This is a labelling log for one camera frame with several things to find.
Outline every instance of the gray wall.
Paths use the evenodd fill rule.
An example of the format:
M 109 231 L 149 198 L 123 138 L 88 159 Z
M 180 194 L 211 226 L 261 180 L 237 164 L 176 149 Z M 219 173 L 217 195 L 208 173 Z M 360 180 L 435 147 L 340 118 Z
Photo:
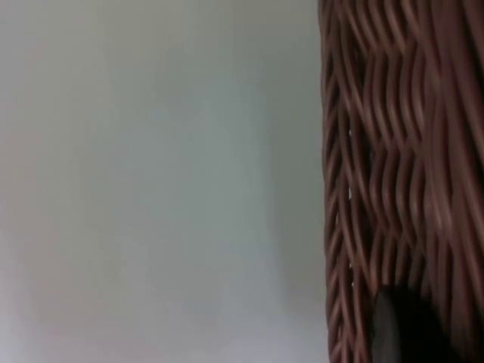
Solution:
M 327 359 L 316 0 L 6 0 L 0 361 Z

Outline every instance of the wall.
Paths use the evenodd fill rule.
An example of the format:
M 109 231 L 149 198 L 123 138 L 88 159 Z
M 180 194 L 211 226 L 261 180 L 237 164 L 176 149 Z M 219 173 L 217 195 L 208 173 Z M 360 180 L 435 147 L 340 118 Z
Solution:
M 325 361 L 317 19 L 2 3 L 1 361 Z

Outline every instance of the basket weave pattern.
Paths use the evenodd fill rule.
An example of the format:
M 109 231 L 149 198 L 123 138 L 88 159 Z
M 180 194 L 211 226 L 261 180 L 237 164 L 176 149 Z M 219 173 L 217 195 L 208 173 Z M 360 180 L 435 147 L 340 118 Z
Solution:
M 480 361 L 484 2 L 320 0 L 320 27 L 330 361 L 371 361 L 382 285 Z

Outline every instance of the wicker basket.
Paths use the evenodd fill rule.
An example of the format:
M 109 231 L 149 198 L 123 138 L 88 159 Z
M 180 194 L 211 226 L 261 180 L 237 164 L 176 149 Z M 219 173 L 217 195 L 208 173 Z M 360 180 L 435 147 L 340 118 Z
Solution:
M 481 361 L 484 1 L 321 0 L 330 361 L 371 361 L 383 285 Z

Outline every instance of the white wall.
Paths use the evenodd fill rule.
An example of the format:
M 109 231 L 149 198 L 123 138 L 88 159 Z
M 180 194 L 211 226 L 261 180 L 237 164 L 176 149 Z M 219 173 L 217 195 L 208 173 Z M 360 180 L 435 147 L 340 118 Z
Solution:
M 0 361 L 322 362 L 316 0 L 4 0 Z

